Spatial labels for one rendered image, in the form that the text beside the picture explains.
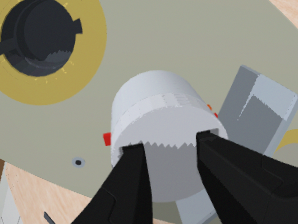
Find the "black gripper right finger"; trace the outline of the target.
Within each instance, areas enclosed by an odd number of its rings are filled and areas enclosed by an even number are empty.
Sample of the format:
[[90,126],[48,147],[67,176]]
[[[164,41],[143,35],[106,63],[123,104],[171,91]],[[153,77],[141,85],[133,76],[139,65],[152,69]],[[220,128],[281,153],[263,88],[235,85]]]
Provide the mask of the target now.
[[298,224],[298,167],[197,132],[197,169],[222,224]]

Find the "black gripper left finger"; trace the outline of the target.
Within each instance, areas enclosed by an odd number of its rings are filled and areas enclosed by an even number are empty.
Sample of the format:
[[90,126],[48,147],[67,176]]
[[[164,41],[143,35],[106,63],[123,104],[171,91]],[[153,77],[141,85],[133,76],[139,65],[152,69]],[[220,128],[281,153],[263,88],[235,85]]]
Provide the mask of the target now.
[[152,186],[144,144],[129,145],[72,224],[153,224]]

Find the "white cylinder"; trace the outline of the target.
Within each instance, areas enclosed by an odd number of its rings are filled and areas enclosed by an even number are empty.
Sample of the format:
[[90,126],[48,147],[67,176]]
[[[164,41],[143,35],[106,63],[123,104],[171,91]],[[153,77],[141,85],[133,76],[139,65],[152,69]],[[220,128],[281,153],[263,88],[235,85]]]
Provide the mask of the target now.
[[154,202],[188,198],[204,189],[197,169],[197,132],[229,140],[217,113],[174,73],[138,73],[116,93],[110,133],[112,168],[129,145],[144,144]]

